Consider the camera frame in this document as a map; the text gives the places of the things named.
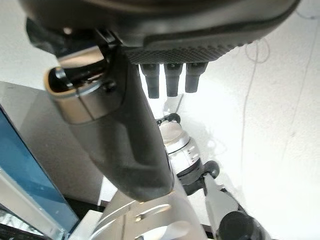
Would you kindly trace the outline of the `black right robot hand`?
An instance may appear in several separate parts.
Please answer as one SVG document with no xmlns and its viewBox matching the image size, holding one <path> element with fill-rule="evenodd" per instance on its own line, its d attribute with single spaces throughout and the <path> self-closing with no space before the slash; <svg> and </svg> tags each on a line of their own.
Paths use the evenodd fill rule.
<svg viewBox="0 0 320 240">
<path fill-rule="evenodd" d="M 174 175 L 148 98 L 166 65 L 170 95 L 187 66 L 197 91 L 209 62 L 281 25 L 297 0 L 21 0 L 30 43 L 58 67 L 44 87 L 97 168 L 146 202 L 170 193 Z"/>
</svg>

